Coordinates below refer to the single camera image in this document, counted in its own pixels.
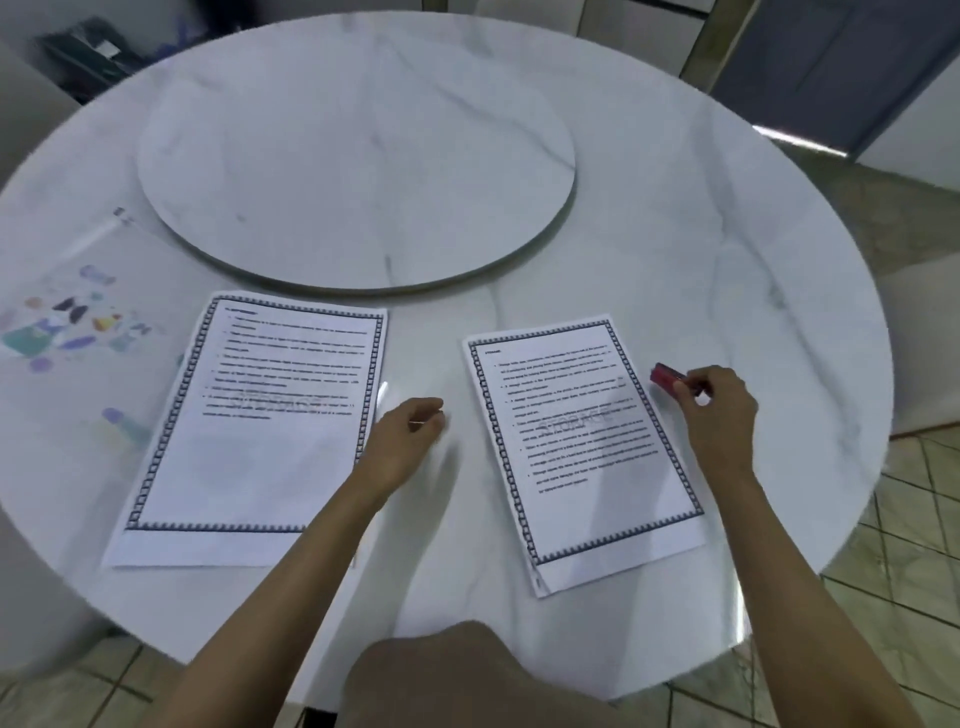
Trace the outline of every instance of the person's right arm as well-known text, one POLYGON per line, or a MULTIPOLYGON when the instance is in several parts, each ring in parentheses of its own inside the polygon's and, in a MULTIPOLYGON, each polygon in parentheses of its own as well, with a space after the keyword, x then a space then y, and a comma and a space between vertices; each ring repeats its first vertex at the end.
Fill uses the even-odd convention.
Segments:
POLYGON ((906 696, 791 541, 754 476, 756 401, 731 369, 675 392, 716 499, 782 728, 923 728, 906 696))

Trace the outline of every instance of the gray door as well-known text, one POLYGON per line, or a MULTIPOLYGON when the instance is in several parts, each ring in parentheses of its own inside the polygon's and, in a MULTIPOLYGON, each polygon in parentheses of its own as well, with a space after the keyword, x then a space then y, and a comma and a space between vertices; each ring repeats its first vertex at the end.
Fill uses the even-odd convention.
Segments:
POLYGON ((759 0, 712 95, 858 152, 960 51, 960 0, 759 0))

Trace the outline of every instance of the person's left hand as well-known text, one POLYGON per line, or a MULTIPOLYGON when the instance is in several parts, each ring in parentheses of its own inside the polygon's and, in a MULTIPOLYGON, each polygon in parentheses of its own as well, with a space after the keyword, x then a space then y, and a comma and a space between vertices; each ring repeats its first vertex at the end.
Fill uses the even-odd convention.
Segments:
POLYGON ((446 417, 439 397, 407 400, 392 409, 370 431, 353 475, 386 501, 423 462, 444 431, 446 417), (422 422, 423 425, 411 425, 422 422))

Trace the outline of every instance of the forearm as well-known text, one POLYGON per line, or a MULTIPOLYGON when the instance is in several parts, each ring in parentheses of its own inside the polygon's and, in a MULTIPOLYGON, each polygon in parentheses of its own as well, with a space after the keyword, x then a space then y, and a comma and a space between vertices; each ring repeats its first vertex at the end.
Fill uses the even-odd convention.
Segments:
POLYGON ((269 728, 373 514, 352 475, 154 709, 150 728, 269 728))
POLYGON ((710 480, 783 728, 922 728, 752 475, 710 480))

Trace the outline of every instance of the hand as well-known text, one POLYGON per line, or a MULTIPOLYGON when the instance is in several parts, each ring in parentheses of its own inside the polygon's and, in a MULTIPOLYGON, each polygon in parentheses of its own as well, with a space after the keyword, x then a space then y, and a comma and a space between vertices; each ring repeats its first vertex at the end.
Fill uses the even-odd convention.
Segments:
POLYGON ((706 367, 688 372, 674 393, 684 411, 690 445, 710 487, 724 478, 753 477, 756 400, 733 369, 706 367), (709 404, 698 404, 689 387, 704 386, 709 404))
POLYGON ((362 487, 372 489, 378 501, 386 501, 414 474, 444 431, 443 406, 443 400, 431 397, 407 400, 387 412, 371 429, 350 479, 362 481, 362 487))

